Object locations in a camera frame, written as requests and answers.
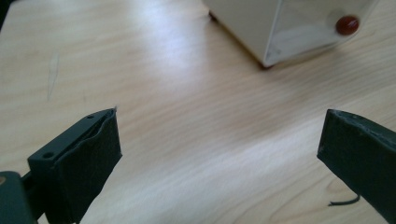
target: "black wire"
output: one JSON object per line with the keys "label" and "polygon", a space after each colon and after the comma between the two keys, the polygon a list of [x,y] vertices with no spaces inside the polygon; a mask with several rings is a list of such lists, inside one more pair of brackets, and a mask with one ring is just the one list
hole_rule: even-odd
{"label": "black wire", "polygon": [[349,205],[358,202],[361,199],[361,196],[358,194],[358,196],[355,199],[352,199],[350,201],[346,202],[330,202],[329,206],[342,206],[342,205]]}

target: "light wood surface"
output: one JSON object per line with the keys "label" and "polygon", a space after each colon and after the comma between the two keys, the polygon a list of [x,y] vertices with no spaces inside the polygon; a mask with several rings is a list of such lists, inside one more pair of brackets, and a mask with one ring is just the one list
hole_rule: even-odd
{"label": "light wood surface", "polygon": [[[386,223],[317,158],[328,108],[396,130],[396,2],[351,41],[262,71],[199,0],[26,0],[0,34],[0,170],[118,107],[88,223]],[[42,217],[40,223],[46,223]]]}

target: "red button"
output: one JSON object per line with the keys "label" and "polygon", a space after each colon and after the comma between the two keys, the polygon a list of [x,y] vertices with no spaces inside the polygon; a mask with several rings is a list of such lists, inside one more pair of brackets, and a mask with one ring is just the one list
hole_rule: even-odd
{"label": "red button", "polygon": [[335,30],[339,35],[353,35],[359,28],[359,19],[354,16],[342,17],[335,24]]}

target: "wood grain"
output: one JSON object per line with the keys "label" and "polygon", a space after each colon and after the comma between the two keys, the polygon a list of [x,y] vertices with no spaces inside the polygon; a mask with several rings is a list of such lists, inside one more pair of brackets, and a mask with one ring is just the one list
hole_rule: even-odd
{"label": "wood grain", "polygon": [[262,71],[198,0],[21,0],[0,34],[0,170],[117,106],[124,156],[82,223],[386,223],[328,207],[355,195],[316,154],[328,108],[396,130],[395,11]]}

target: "scratch mark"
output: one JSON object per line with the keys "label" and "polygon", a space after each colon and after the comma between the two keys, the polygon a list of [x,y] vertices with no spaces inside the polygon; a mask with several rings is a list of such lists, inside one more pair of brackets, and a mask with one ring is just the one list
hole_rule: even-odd
{"label": "scratch mark", "polygon": [[59,69],[59,53],[54,52],[49,61],[49,88],[47,94],[47,101],[50,100],[50,97],[53,92],[53,87],[55,86],[56,78],[58,77],[58,69]]}

